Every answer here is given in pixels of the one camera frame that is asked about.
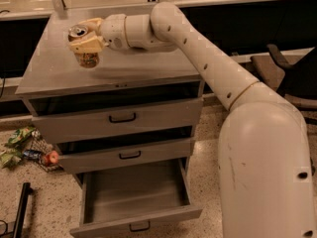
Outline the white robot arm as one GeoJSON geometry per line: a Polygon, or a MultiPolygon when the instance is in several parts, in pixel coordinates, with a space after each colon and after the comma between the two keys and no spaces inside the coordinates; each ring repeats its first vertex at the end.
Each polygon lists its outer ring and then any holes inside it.
{"type": "Polygon", "coordinates": [[[316,238],[307,126],[300,111],[200,34],[175,5],[68,30],[80,55],[180,48],[228,110],[218,165],[224,238],[316,238]]]}

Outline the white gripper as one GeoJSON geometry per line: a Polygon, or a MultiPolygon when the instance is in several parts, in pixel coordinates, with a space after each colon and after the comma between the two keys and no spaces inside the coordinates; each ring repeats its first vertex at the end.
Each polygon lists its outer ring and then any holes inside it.
{"type": "Polygon", "coordinates": [[[126,18],[125,14],[116,14],[104,20],[92,18],[79,22],[78,34],[87,35],[70,41],[69,48],[76,54],[100,53],[105,47],[125,50],[127,48],[126,18]]]}

